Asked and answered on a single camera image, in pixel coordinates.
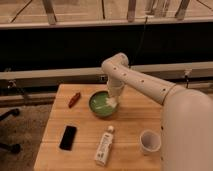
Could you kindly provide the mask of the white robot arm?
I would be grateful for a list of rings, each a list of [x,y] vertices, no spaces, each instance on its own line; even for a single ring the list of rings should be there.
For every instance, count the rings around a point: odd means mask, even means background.
[[[112,97],[129,85],[162,106],[162,171],[213,171],[213,99],[130,69],[123,53],[104,60],[102,70]]]

